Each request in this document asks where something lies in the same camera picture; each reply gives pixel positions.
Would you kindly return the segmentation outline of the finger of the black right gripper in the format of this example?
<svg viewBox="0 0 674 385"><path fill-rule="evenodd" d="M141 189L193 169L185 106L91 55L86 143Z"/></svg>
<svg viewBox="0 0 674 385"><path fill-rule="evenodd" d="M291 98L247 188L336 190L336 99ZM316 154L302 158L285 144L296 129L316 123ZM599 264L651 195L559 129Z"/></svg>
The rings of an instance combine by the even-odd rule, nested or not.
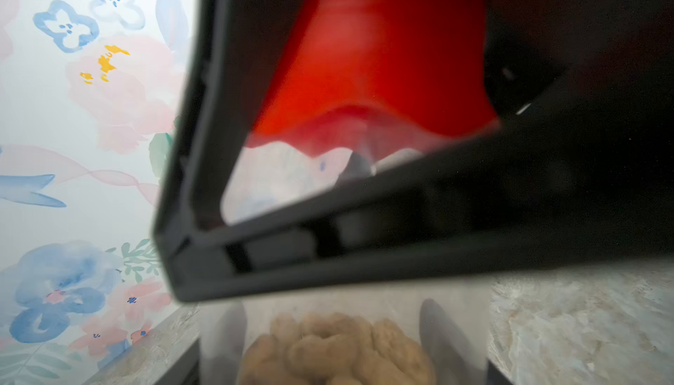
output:
<svg viewBox="0 0 674 385"><path fill-rule="evenodd" d="M198 0L153 231L180 301L672 257L673 0L484 0L495 130L226 220L304 3Z"/></svg>

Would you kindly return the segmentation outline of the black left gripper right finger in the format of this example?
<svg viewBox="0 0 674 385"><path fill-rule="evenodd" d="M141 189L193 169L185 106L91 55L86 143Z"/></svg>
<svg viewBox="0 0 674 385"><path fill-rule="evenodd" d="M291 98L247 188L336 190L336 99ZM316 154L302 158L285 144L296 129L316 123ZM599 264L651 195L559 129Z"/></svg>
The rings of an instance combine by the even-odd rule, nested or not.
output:
<svg viewBox="0 0 674 385"><path fill-rule="evenodd" d="M513 385L488 359L469 361L475 351L470 341L434 299L419 310L419 337L434 364L438 384Z"/></svg>

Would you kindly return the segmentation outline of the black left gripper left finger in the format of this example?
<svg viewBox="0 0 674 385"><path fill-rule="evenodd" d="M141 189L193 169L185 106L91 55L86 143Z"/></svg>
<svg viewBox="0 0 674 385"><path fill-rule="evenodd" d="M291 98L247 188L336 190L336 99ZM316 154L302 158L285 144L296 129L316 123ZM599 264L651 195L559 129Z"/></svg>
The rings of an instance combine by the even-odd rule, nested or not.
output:
<svg viewBox="0 0 674 385"><path fill-rule="evenodd" d="M199 338L159 380L160 384L235 384L247 333L239 300L208 304L199 315Z"/></svg>

